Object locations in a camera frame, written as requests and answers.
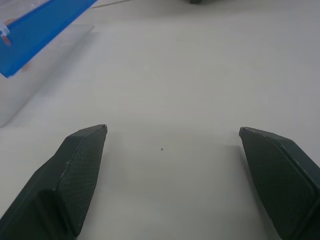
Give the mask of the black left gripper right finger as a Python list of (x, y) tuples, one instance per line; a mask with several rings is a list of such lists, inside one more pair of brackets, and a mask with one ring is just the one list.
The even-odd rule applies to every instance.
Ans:
[(320, 240), (320, 167), (291, 139), (241, 127), (248, 168), (282, 240)]

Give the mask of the clear plastic box, blue lid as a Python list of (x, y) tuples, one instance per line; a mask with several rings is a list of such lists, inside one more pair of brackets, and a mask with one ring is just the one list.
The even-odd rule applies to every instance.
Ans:
[(0, 128), (93, 29), (74, 21), (97, 0), (0, 0)]

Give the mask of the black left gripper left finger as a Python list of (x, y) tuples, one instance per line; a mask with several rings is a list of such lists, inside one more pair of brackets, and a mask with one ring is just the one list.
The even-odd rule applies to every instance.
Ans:
[(0, 218), (0, 240), (77, 240), (96, 186), (108, 128), (67, 136)]

